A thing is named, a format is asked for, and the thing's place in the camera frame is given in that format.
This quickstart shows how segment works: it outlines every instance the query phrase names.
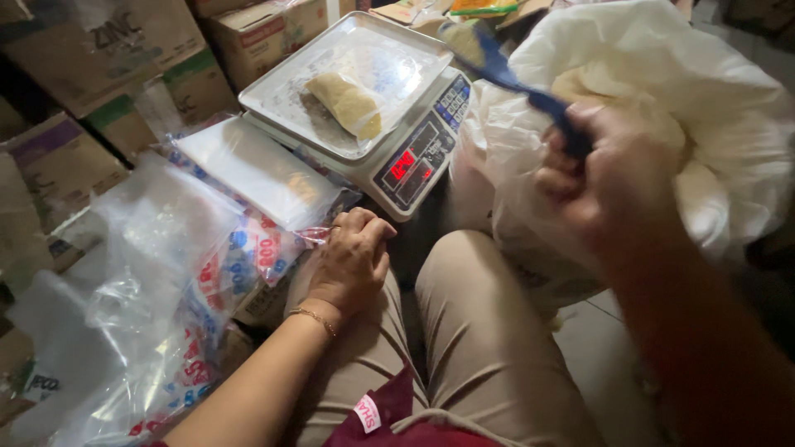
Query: person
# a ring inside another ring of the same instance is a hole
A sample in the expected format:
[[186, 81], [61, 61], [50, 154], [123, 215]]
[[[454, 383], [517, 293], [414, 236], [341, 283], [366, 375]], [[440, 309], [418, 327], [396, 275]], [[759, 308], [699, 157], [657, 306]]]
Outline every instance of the person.
[[[582, 166], [548, 132], [537, 187], [599, 260], [684, 443], [795, 445], [791, 365], [689, 239], [676, 162], [621, 111], [578, 103], [568, 115], [594, 150]], [[296, 278], [283, 324], [163, 442], [604, 445], [549, 330], [483, 234], [446, 235], [420, 272], [429, 377], [418, 379], [389, 272], [395, 234], [372, 212], [340, 214]]]

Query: beige pants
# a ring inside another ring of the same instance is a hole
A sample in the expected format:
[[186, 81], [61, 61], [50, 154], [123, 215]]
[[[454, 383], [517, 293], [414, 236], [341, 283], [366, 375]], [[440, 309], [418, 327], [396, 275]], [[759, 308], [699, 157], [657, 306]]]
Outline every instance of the beige pants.
[[[290, 291], [305, 296], [312, 262]], [[456, 231], [436, 243], [416, 286], [429, 384], [415, 372], [413, 412], [465, 420], [509, 445], [603, 445], [560, 350], [494, 242]], [[356, 317], [310, 376], [285, 445], [322, 445], [347, 412], [410, 362], [392, 274], [378, 306]]]

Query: digital scale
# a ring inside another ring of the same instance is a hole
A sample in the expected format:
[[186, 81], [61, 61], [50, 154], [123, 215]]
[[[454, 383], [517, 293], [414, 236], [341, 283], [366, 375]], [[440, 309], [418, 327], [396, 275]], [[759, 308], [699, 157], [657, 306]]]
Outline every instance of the digital scale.
[[[448, 167], [470, 83], [443, 43], [353, 12], [240, 93], [243, 118], [359, 186], [397, 222], [409, 220]], [[304, 84], [355, 76], [382, 101], [382, 132], [357, 141]]]

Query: yellow package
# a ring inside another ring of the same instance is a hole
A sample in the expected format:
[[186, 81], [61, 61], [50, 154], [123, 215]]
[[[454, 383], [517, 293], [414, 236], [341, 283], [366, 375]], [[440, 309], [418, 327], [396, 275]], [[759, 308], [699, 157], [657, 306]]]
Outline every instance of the yellow package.
[[516, 0], [455, 0], [450, 8], [450, 15], [497, 17], [516, 9]]

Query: forearm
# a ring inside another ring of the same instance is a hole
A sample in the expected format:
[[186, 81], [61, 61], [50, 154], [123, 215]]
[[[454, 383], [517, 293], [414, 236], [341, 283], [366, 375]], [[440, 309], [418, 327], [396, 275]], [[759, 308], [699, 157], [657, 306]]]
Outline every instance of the forearm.
[[169, 447], [276, 445], [330, 339], [311, 317], [287, 318], [165, 442]]
[[687, 243], [647, 247], [608, 272], [626, 324], [695, 445], [723, 439], [795, 445], [795, 388], [788, 360], [729, 281]]

